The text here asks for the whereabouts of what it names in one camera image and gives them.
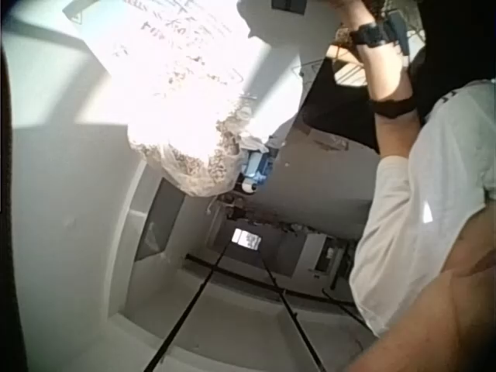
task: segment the metal beam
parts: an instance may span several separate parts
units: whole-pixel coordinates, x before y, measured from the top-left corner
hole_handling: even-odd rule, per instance
[[[308,351],[312,355],[312,359],[315,362],[315,365],[317,366],[317,368],[319,369],[320,372],[326,372],[326,368],[324,367],[324,364],[320,360],[319,355],[315,351],[312,343],[310,343],[310,340],[308,339],[305,331],[301,327],[300,322],[296,318],[296,313],[293,312],[293,310],[291,309],[289,302],[286,300],[286,297],[284,296],[284,292],[277,285],[276,278],[274,277],[274,275],[272,275],[272,272],[270,271],[269,267],[265,264],[264,256],[262,255],[262,253],[260,251],[258,251],[258,252],[260,254],[260,259],[262,260],[263,267],[265,267],[265,270],[269,274],[269,277],[272,280],[272,283],[274,283],[275,288],[278,289],[279,297],[281,298],[282,303],[284,304],[284,307],[286,308],[286,310],[288,310],[288,314],[289,314],[291,320],[293,321],[294,326],[298,330],[298,333],[300,334],[300,337],[303,340],[303,343],[307,346]]]
[[[198,288],[198,291],[196,292],[195,296],[192,298],[192,300],[189,302],[187,308],[183,311],[181,317],[177,320],[176,324],[174,325],[173,329],[169,332],[169,335],[167,336],[167,338],[164,340],[164,342],[162,343],[162,345],[160,346],[159,350],[157,350],[157,352],[155,353],[155,355],[153,356],[152,360],[148,363],[148,365],[146,366],[145,368],[145,372],[152,372],[153,370],[155,370],[155,368],[157,367],[157,364],[160,362],[160,360],[165,356],[165,353],[167,352],[167,350],[169,349],[169,346],[172,344],[172,342],[174,341],[174,338],[177,336],[177,334],[179,333],[179,330],[181,329],[181,327],[183,326],[184,322],[186,321],[186,319],[188,318],[191,310],[194,308],[195,304],[196,304],[196,301],[200,298],[200,296],[202,295],[202,292],[203,290],[205,289],[205,287],[207,286],[207,283],[210,281],[210,278],[212,277],[212,275],[214,274],[215,272],[215,269],[217,268],[217,266],[219,265],[219,262],[220,260],[224,257],[224,253],[226,253],[226,250],[227,250],[227,247],[229,246],[229,244],[227,244],[225,247],[224,247],[224,250],[222,251],[222,253],[220,254],[219,258],[217,258],[217,261],[215,262],[215,264],[210,268],[210,272],[208,273],[207,277],[205,278],[205,280],[203,281],[203,283],[201,283],[200,287]]]
[[[191,262],[194,262],[195,264],[201,265],[203,267],[207,267],[209,269],[214,267],[213,263],[209,263],[208,261],[205,261],[205,260],[203,260],[199,257],[193,256],[191,254],[186,255],[186,260],[190,260]],[[255,287],[267,289],[268,291],[272,291],[272,292],[283,291],[287,296],[303,298],[305,300],[321,302],[324,304],[332,304],[332,305],[338,305],[339,304],[342,306],[346,306],[348,308],[357,309],[357,307],[355,306],[355,303],[351,302],[351,301],[341,301],[341,300],[337,300],[337,299],[332,299],[330,301],[325,297],[314,296],[313,294],[301,293],[301,292],[293,291],[293,290],[287,289],[287,288],[281,288],[281,287],[277,288],[273,284],[264,283],[262,281],[258,281],[256,279],[251,278],[251,277],[245,277],[241,274],[234,273],[234,272],[227,270],[223,267],[216,267],[215,272],[222,274],[222,275],[226,275],[227,277],[233,277],[234,279],[237,279],[238,281],[244,281],[245,283],[252,284]]]

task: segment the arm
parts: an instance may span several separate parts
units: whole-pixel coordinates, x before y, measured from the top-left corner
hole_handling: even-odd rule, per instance
[[[495,216],[494,201],[472,216],[444,271],[349,372],[465,370],[484,350],[496,330]]]
[[[351,30],[361,25],[374,22],[374,17],[361,0],[332,0],[341,15],[341,19]],[[410,98],[412,85],[401,58],[394,50],[393,44],[369,48],[358,46],[358,52],[365,68],[370,98],[374,101]],[[377,141],[381,157],[398,155],[407,157],[420,132],[420,121],[416,111],[388,119],[375,115]]]

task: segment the black cable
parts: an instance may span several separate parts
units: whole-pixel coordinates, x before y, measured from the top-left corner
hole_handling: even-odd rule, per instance
[[[358,316],[354,315],[350,310],[348,310],[347,308],[342,306],[337,300],[335,300],[334,298],[329,296],[324,288],[322,289],[322,293],[329,299],[330,303],[332,303],[333,305],[336,305],[338,308],[343,310],[348,316],[350,316],[351,318],[355,319],[355,321],[360,323],[360,325],[363,326],[367,331],[371,332],[370,328],[367,326],[367,324],[362,319],[360,319]]]

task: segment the window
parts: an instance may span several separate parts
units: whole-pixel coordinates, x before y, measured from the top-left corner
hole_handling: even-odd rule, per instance
[[[258,235],[252,234],[251,232],[247,232],[245,230],[236,229],[232,235],[231,241],[233,243],[239,244],[240,246],[244,246],[249,250],[258,250],[258,245],[260,244],[260,238]]]

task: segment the sunlight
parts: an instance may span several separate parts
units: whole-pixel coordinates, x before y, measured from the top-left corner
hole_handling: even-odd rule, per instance
[[[424,212],[422,213],[422,221],[424,223],[432,222],[431,208],[429,207],[429,203],[427,201],[424,201]]]

